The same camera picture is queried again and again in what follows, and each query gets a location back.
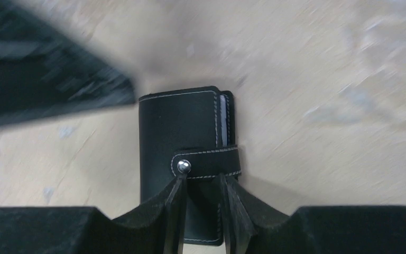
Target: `card holder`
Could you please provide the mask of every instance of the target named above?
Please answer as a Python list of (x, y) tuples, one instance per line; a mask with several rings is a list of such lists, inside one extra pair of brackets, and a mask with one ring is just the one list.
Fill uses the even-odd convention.
[(241, 173), (233, 94), (211, 86), (146, 95), (139, 102), (141, 202), (179, 174), (178, 161), (189, 161), (184, 242), (222, 244), (218, 189), (211, 180)]

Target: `leather wallet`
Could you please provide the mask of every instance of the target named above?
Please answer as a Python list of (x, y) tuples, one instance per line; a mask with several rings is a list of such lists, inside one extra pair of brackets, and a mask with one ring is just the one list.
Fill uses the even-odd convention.
[(211, 86), (150, 94), (139, 103), (141, 202), (180, 174), (180, 160), (189, 161), (184, 242), (222, 244), (219, 190), (212, 180), (241, 173), (233, 94)]

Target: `metal button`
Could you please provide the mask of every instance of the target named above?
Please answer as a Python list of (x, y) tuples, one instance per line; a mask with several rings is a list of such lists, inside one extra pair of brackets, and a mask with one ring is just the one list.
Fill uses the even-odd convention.
[(187, 174), (190, 172), (191, 165), (190, 162), (187, 160), (180, 160), (178, 161), (178, 171), (180, 171), (183, 174)]

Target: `wallet strap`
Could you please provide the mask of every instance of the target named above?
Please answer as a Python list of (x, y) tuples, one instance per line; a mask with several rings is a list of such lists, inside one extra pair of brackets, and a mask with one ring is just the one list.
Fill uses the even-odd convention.
[(170, 162), (170, 169), (174, 176), (181, 174), (178, 162), (187, 160), (191, 164), (188, 179), (211, 180), (223, 173), (226, 176), (241, 174), (241, 164), (237, 146), (223, 149), (184, 150), (175, 153)]

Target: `black leather card holder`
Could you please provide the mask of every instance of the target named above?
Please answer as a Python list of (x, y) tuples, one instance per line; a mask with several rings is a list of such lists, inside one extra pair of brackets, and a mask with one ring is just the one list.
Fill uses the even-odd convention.
[(184, 242), (222, 244), (218, 190), (211, 180), (241, 173), (232, 93), (211, 86), (146, 95), (139, 102), (141, 202), (179, 174), (179, 160), (188, 160)]

